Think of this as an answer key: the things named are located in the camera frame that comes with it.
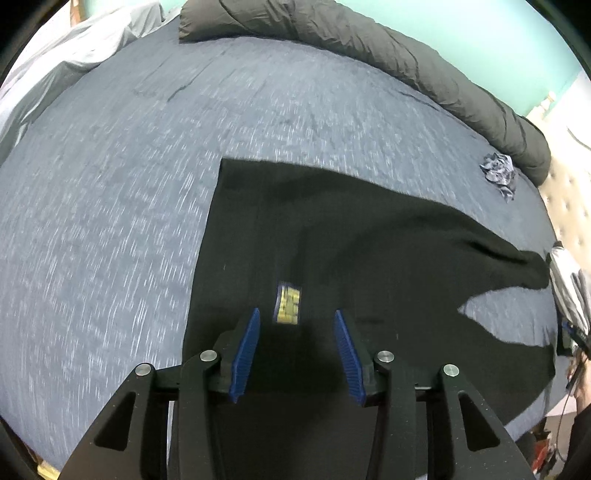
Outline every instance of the bed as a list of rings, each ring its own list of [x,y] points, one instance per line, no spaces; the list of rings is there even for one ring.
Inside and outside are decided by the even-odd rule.
[[[222,157],[316,166],[452,206],[519,249],[556,241],[518,170],[506,202],[479,168],[497,151],[390,74],[305,43],[179,43],[179,19],[64,91],[0,168],[0,414],[61,468],[138,363],[178,364]],[[555,345],[550,288],[462,311],[497,338]],[[506,428],[564,394],[561,373]]]

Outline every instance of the teal wall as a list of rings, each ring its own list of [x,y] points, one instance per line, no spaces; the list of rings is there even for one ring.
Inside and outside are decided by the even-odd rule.
[[[86,0],[89,15],[145,0]],[[581,67],[558,32],[525,0],[338,0],[435,48],[470,80],[526,115],[558,98]],[[184,0],[161,0],[165,12]]]

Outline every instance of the yellow patch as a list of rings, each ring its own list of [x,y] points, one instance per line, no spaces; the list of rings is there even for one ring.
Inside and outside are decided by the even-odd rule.
[[[279,286],[278,304],[275,312],[277,323],[297,325],[300,312],[300,291],[299,289],[282,284]]]

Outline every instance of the cream headboard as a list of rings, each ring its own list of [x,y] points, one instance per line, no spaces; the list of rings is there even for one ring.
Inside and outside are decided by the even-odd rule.
[[[532,111],[527,118],[542,130],[552,153],[550,173],[540,186],[540,195],[556,238],[591,272],[591,177],[587,169],[591,152],[566,127],[545,122],[536,113]]]

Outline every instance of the silver screw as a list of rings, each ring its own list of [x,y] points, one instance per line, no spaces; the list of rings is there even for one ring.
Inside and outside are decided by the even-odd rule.
[[[152,367],[150,364],[139,364],[137,367],[135,367],[135,374],[138,377],[143,377],[144,375],[148,375],[151,370]]]
[[[447,364],[443,367],[443,373],[448,377],[457,377],[460,374],[460,369],[453,364]]]
[[[380,362],[384,362],[385,364],[390,363],[394,360],[394,354],[392,352],[388,352],[387,350],[382,350],[378,353],[378,360]]]
[[[215,350],[205,350],[204,352],[201,352],[199,358],[203,362],[213,362],[217,358],[217,353]]]

